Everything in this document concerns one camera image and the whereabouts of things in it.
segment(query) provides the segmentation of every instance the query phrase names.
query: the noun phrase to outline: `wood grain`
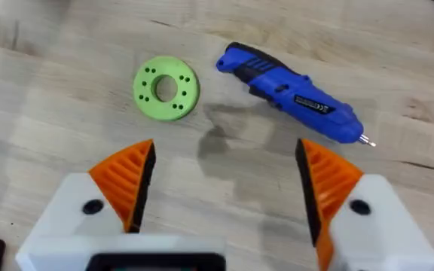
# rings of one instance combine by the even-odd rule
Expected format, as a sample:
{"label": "wood grain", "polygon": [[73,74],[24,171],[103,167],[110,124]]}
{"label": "wood grain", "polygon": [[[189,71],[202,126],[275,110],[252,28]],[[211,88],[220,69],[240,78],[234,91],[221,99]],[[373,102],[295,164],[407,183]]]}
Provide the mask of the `wood grain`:
{"label": "wood grain", "polygon": [[[337,145],[214,69],[247,42],[351,104],[377,148]],[[197,107],[161,123],[131,85],[156,55],[196,72]],[[223,236],[231,270],[316,270],[297,137],[388,177],[434,245],[434,2],[0,0],[5,269],[60,180],[153,138],[144,232]]]}

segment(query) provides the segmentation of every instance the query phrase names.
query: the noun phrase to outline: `green 3d-printed disc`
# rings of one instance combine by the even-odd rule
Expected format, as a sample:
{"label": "green 3d-printed disc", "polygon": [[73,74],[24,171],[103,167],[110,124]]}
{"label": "green 3d-printed disc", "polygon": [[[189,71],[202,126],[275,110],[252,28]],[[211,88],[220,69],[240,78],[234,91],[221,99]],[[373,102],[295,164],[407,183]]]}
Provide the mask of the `green 3d-printed disc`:
{"label": "green 3d-printed disc", "polygon": [[[155,93],[158,81],[170,76],[177,83],[175,97],[162,102]],[[178,120],[197,104],[199,87],[192,69],[173,56],[156,56],[145,62],[133,81],[133,97],[142,112],[157,120]]]}

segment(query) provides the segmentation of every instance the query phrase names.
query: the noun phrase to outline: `hole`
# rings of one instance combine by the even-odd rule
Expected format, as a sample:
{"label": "hole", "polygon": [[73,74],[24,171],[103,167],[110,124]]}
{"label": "hole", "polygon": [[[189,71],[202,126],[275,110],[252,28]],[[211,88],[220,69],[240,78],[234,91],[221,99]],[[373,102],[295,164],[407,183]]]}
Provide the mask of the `hole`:
{"label": "hole", "polygon": [[177,82],[164,75],[155,85],[154,93],[160,101],[168,102],[177,94]]}
{"label": "hole", "polygon": [[353,212],[359,215],[371,214],[371,208],[369,207],[369,204],[364,200],[354,199],[350,202],[350,207]]}
{"label": "hole", "polygon": [[280,93],[283,90],[288,90],[288,89],[289,89],[289,85],[284,84],[284,85],[280,85],[280,86],[276,87],[276,89],[274,90],[274,92]]}
{"label": "hole", "polygon": [[92,199],[83,205],[83,213],[86,215],[95,215],[103,209],[103,201],[100,199]]}

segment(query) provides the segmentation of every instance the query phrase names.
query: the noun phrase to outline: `screwdriver handle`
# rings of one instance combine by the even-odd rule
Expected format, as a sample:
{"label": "screwdriver handle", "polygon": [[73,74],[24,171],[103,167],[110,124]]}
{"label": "screwdriver handle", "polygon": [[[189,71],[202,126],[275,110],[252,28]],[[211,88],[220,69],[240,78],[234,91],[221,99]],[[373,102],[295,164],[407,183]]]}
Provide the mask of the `screwdriver handle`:
{"label": "screwdriver handle", "polygon": [[326,94],[307,75],[294,72],[278,59],[232,42],[216,66],[249,85],[252,95],[266,99],[330,139],[340,143],[360,141],[363,126],[351,106]]}

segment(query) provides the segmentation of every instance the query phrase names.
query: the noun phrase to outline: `blue screwdriver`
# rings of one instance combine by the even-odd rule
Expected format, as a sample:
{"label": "blue screwdriver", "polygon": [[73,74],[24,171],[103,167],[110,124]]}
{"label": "blue screwdriver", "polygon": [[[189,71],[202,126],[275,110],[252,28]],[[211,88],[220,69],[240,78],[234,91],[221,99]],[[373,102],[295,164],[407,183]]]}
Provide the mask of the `blue screwdriver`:
{"label": "blue screwdriver", "polygon": [[278,59],[253,47],[232,42],[217,69],[237,76],[249,93],[266,99],[304,125],[340,143],[361,142],[376,147],[363,134],[362,123],[350,105],[313,85],[307,75],[294,72]]}

